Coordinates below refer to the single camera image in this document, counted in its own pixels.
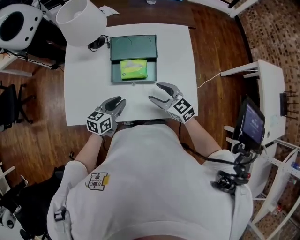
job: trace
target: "black chair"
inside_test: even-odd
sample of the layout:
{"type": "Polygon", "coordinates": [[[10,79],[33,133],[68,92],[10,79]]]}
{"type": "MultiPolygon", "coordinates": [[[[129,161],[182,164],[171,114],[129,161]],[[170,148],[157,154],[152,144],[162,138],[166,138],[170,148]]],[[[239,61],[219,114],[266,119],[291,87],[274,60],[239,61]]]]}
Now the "black chair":
{"type": "Polygon", "coordinates": [[[26,84],[22,84],[19,89],[18,98],[15,90],[15,85],[11,84],[8,87],[0,85],[0,89],[4,91],[0,95],[0,126],[2,130],[12,127],[14,122],[20,123],[23,119],[19,118],[21,114],[24,119],[30,124],[33,123],[32,120],[29,120],[24,112],[22,106],[32,99],[36,99],[36,96],[30,95],[29,97],[22,100],[22,88],[25,88],[26,84]]]}

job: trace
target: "wooden floor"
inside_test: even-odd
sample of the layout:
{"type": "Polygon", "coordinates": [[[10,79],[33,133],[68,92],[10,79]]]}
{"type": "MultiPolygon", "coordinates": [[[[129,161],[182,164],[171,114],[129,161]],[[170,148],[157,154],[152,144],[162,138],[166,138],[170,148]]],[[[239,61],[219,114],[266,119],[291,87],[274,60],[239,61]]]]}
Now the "wooden floor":
{"type": "MultiPolygon", "coordinates": [[[[197,4],[190,6],[196,24],[196,29],[190,30],[190,35],[197,85],[200,86],[220,71],[247,64],[246,50],[235,20],[209,7],[197,4]]],[[[18,88],[21,83],[27,83],[24,96],[37,96],[25,109],[34,123],[15,124],[0,133],[0,161],[3,162],[3,168],[8,169],[13,165],[16,168],[7,177],[13,186],[18,183],[20,174],[30,184],[49,178],[55,166],[69,161],[70,151],[79,152],[90,133],[85,126],[66,126],[63,72],[60,69],[48,70],[23,60],[16,61],[11,67],[35,71],[34,77],[28,79],[0,74],[3,85],[14,83],[18,88]]],[[[223,125],[234,126],[242,96],[251,95],[252,92],[257,92],[256,81],[244,81],[240,76],[218,76],[198,89],[197,120],[221,146],[227,147],[223,125]]],[[[171,126],[178,132],[177,122],[171,122],[171,126]]],[[[191,144],[184,127],[182,139],[191,144]]],[[[101,149],[100,163],[105,156],[106,152],[101,149]]]]}

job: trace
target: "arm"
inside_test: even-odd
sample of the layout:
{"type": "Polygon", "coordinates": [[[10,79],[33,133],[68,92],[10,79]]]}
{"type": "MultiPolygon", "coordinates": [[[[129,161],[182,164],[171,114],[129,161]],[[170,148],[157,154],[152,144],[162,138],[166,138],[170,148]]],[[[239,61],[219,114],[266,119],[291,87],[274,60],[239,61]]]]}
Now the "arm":
{"type": "Polygon", "coordinates": [[[83,163],[88,173],[91,173],[96,165],[97,157],[101,148],[102,137],[96,134],[92,134],[76,156],[75,161],[83,163]]]}
{"type": "Polygon", "coordinates": [[[217,142],[205,131],[195,118],[192,118],[185,125],[196,151],[201,155],[208,157],[210,154],[221,150],[217,142]]]}

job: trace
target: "white table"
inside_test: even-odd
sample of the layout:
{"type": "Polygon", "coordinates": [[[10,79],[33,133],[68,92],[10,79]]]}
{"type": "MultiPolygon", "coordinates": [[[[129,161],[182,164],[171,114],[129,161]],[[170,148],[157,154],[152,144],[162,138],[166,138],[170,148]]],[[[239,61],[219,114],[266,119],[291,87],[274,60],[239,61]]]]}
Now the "white table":
{"type": "Polygon", "coordinates": [[[244,78],[259,77],[260,110],[266,118],[265,135],[262,142],[264,146],[285,134],[286,118],[280,116],[279,96],[280,93],[285,91],[285,79],[281,68],[263,60],[221,72],[221,76],[228,76],[251,69],[255,69],[257,72],[245,74],[244,78]]]}
{"type": "MultiPolygon", "coordinates": [[[[131,24],[106,28],[110,37],[156,34],[157,82],[176,85],[198,116],[195,64],[187,26],[172,24],[131,24]]],[[[103,101],[122,96],[127,105],[117,121],[168,118],[148,95],[170,98],[155,84],[112,84],[109,49],[96,52],[87,47],[67,45],[65,60],[65,111],[67,125],[83,125],[86,117],[103,101]]]]}

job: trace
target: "white cable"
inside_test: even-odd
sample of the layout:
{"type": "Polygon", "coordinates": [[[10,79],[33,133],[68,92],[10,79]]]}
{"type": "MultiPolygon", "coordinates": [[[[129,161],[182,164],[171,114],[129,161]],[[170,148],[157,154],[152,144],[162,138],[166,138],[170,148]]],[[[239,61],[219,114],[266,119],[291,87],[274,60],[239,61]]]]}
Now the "white cable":
{"type": "Polygon", "coordinates": [[[214,77],[212,77],[211,79],[209,79],[209,80],[207,80],[207,81],[205,81],[204,83],[202,83],[201,84],[201,86],[200,87],[202,87],[205,83],[207,83],[207,82],[209,82],[210,80],[212,80],[212,79],[214,79],[216,76],[218,76],[218,75],[220,75],[221,73],[218,73],[217,75],[215,75],[214,77]]]}

